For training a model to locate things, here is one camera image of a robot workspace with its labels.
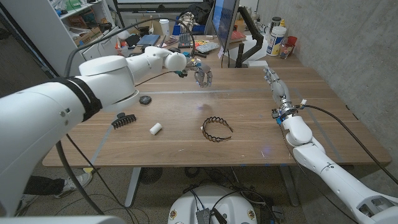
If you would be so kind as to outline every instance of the white cup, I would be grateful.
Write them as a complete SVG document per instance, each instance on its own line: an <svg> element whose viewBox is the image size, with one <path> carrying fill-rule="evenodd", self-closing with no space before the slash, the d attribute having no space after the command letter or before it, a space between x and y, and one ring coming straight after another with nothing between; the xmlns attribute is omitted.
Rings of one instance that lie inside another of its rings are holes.
<svg viewBox="0 0 398 224"><path fill-rule="evenodd" d="M169 27L169 20L168 19L161 19L159 20L160 26L162 27L163 35L166 36L164 40L170 40L170 27Z"/></svg>

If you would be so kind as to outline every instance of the monitor stand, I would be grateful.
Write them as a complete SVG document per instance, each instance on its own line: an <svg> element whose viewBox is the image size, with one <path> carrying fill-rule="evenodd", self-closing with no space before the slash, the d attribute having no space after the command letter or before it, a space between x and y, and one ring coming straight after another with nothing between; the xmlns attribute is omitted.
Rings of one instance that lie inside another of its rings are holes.
<svg viewBox="0 0 398 224"><path fill-rule="evenodd" d="M264 40L264 37L257 30L253 20L251 19L251 16L249 15L248 11L244 6L240 6L238 8L238 12L241 13L243 21L246 23L253 40L257 41L255 46L249 49L245 53L243 53L244 43L239 44L238 57L236 58L236 63L234 67L247 68L248 65L243 64L243 62L262 48L262 42Z"/></svg>

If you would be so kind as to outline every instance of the black hair clip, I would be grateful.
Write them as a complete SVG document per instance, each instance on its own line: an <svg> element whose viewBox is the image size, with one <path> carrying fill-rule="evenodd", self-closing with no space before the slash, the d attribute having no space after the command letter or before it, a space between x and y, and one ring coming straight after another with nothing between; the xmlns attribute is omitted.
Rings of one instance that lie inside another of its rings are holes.
<svg viewBox="0 0 398 224"><path fill-rule="evenodd" d="M126 115L125 113L119 113L117 117L118 118L112 122L114 129L120 128L121 126L127 125L137 120L134 114Z"/></svg>

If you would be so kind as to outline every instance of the black pants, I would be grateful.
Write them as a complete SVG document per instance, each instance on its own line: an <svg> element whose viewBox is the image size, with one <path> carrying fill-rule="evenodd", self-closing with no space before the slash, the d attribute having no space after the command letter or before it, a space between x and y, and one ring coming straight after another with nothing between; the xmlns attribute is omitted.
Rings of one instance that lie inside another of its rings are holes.
<svg viewBox="0 0 398 224"><path fill-rule="evenodd" d="M64 179L31 176L26 184L24 194L57 195L62 192Z"/></svg>

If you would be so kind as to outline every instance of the shelf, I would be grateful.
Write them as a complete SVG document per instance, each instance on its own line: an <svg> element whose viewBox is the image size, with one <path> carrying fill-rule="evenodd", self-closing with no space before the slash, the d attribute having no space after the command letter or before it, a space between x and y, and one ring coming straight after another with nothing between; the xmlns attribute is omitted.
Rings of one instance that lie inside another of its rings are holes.
<svg viewBox="0 0 398 224"><path fill-rule="evenodd" d="M66 13L66 14L64 14L64 15L61 15L61 16L60 16L60 19L68 18L69 16L72 16L72 15L78 13L78 12L81 12L81 11L83 11L83 10L85 10L85 9L87 9L87 8L89 8L89 7L93 6L93 5L95 5L95 4L100 3L101 1L102 1L102 0L97 0L95 3L86 3L86 4L82 4L80 8L76 8L76 9L74 9L74 10L68 11L68 13Z"/></svg>

